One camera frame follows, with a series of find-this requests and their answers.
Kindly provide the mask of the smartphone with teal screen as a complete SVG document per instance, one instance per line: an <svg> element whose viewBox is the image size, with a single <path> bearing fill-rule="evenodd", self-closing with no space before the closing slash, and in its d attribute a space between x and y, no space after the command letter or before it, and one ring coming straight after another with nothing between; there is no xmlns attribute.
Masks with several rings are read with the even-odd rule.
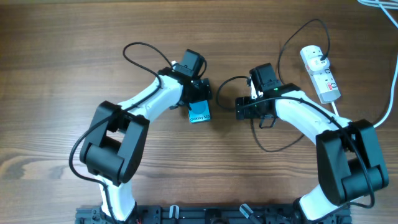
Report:
<svg viewBox="0 0 398 224"><path fill-rule="evenodd" d="M188 117L192 124L211 120L211 113L207 100L190 103L189 106Z"/></svg>

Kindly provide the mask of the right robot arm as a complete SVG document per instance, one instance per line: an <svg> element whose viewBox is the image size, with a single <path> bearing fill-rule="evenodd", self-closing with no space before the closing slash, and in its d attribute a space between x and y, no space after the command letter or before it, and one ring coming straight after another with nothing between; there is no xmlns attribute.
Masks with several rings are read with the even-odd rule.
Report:
<svg viewBox="0 0 398 224"><path fill-rule="evenodd" d="M373 208L389 177L376 130L313 102L293 83L281 84L272 65L250 70L251 96L237 98L237 119L281 119L316 146L318 185L293 203L291 223L317 223L351 206Z"/></svg>

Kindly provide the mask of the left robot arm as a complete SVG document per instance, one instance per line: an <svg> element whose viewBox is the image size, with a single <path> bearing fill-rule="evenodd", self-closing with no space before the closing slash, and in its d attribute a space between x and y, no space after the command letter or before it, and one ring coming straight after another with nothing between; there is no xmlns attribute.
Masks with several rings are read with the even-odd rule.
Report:
<svg viewBox="0 0 398 224"><path fill-rule="evenodd" d="M167 109L208 106L212 92L202 77L206 66L202 55L188 49L180 62L156 72L155 80L135 97L97 107L89 129L75 144L103 199L92 209L90 222L139 222L131 179L141 163L149 125Z"/></svg>

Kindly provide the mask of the white charger adapter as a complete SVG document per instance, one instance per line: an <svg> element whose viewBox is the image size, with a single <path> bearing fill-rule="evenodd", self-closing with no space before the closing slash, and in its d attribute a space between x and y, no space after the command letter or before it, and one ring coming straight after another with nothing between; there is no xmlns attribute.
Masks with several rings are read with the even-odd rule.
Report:
<svg viewBox="0 0 398 224"><path fill-rule="evenodd" d="M321 73L325 69L329 68L330 61L326 58L321 60L321 57L313 57L307 60L306 69L310 75Z"/></svg>

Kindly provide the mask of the white power strip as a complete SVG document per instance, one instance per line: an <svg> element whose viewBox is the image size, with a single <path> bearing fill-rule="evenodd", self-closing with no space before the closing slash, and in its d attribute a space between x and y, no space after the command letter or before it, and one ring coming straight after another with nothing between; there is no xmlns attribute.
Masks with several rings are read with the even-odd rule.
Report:
<svg viewBox="0 0 398 224"><path fill-rule="evenodd" d="M321 48L319 48L319 46L309 45L304 47L300 51L300 56L306 69L307 60L313 57L321 57L322 60L323 52L321 51ZM330 67L325 69L321 73L316 73L314 75L309 74L309 77L314 85L320 103L332 103L341 96L336 81L331 73Z"/></svg>

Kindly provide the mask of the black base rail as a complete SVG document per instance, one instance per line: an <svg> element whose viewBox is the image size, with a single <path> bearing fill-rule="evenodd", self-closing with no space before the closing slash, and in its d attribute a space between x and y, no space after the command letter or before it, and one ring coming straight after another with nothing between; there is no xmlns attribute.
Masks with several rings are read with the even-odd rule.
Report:
<svg viewBox="0 0 398 224"><path fill-rule="evenodd" d="M118 223L311 223L299 217L298 210L292 204L273 204L265 206L250 206L249 212L241 207L170 207L138 205L127 221ZM75 223L113 223L110 217L102 212L100 206L78 208ZM352 223L349 208L329 215L319 222L313 223Z"/></svg>

